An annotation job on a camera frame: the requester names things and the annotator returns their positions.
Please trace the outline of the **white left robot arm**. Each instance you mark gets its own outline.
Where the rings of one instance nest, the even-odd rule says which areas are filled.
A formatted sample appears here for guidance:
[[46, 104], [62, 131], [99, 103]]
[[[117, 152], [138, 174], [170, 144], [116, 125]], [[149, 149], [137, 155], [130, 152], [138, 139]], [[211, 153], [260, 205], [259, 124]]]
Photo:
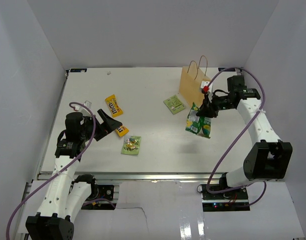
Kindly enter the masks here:
[[91, 174], [74, 177], [81, 153], [91, 140], [99, 141], [122, 123], [98, 110], [96, 117], [76, 111], [66, 115], [65, 130], [57, 139], [55, 166], [44, 199], [34, 216], [28, 216], [25, 227], [33, 240], [71, 240], [74, 220], [84, 202], [98, 195]]

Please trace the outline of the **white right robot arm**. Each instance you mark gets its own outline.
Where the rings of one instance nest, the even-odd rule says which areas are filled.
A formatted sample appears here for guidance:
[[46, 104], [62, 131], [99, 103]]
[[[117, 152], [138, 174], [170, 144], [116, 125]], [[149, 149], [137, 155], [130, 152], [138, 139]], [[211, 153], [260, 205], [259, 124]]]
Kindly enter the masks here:
[[243, 165], [224, 173], [218, 185], [207, 184], [207, 192], [231, 199], [238, 189], [258, 181], [281, 180], [285, 177], [292, 156], [290, 142], [282, 141], [275, 133], [263, 110], [264, 95], [245, 85], [242, 75], [227, 79], [228, 90], [224, 96], [211, 91], [208, 81], [201, 83], [203, 103], [197, 112], [199, 117], [215, 118], [219, 111], [236, 109], [246, 126], [242, 133], [249, 132], [252, 148]]

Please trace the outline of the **green chips bag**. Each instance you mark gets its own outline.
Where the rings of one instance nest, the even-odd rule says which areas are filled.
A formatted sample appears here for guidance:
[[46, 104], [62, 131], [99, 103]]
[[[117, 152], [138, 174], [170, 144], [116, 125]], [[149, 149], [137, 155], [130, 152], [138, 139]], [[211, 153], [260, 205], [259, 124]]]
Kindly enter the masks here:
[[197, 116], [198, 110], [199, 108], [193, 102], [186, 118], [185, 131], [209, 139], [211, 133], [211, 119], [204, 116]]

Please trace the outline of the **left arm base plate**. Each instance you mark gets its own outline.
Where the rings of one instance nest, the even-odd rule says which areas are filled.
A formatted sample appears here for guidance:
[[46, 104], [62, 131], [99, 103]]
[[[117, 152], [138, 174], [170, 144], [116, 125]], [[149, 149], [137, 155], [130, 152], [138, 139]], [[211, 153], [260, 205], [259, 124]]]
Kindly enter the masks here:
[[93, 193], [86, 199], [82, 210], [114, 210], [114, 185], [95, 185]]

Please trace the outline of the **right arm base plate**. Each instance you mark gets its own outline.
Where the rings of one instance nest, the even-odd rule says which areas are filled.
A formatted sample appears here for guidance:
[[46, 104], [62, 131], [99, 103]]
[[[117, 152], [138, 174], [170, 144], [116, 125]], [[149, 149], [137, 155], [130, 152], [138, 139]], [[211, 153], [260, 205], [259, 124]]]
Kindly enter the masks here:
[[248, 193], [245, 188], [212, 194], [207, 191], [206, 186], [206, 184], [197, 186], [197, 193], [202, 197], [203, 212], [250, 211]]

